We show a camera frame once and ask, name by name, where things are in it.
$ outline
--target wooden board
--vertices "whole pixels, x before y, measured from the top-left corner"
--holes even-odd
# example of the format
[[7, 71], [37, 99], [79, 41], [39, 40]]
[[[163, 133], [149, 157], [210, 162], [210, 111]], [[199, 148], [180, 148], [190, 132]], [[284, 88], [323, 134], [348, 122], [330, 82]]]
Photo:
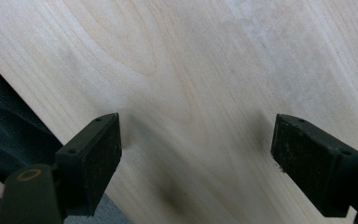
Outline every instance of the wooden board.
[[286, 113], [358, 149], [358, 1], [0, 1], [0, 73], [63, 143], [120, 113], [106, 192], [134, 223], [353, 220], [269, 148]]

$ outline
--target light wood surface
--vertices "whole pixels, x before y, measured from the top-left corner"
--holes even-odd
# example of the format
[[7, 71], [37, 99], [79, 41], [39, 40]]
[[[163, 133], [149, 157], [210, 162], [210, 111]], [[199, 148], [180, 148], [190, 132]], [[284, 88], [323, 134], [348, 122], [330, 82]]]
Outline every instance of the light wood surface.
[[358, 1], [1, 0], [0, 73], [63, 143], [119, 112], [106, 192], [134, 223], [353, 220], [269, 148], [286, 113], [358, 149]]

